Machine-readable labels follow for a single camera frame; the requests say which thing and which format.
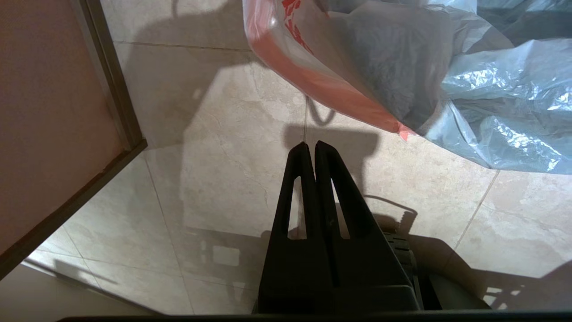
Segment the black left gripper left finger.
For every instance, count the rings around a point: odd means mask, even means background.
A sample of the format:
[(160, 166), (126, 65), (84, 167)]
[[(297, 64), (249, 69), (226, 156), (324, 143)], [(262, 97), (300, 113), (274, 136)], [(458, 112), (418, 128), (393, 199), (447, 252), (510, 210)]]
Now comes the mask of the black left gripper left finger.
[[(300, 178), (306, 238), (288, 238), (294, 182)], [(288, 153), (273, 228), (259, 284), (260, 314), (324, 314), (331, 308), (332, 275), (322, 225), (320, 198), (309, 147)]]

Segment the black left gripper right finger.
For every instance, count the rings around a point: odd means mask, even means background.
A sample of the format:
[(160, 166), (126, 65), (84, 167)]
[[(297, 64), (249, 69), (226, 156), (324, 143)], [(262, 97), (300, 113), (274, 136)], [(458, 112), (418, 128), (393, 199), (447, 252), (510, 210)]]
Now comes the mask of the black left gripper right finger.
[(335, 310), (344, 314), (420, 310), (409, 276), (337, 149), (318, 141), (315, 168)]

